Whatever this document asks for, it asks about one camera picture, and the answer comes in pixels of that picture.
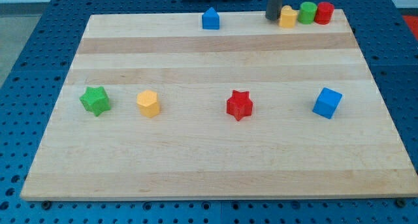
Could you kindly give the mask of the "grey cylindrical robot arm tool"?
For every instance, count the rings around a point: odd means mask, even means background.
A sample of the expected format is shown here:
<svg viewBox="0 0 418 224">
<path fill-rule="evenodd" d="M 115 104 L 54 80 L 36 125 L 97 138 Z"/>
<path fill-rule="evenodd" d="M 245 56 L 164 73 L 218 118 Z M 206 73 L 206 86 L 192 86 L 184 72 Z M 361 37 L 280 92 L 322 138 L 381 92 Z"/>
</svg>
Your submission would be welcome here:
<svg viewBox="0 0 418 224">
<path fill-rule="evenodd" d="M 265 18 L 276 21 L 280 16 L 282 2 L 283 0 L 267 0 Z"/>
</svg>

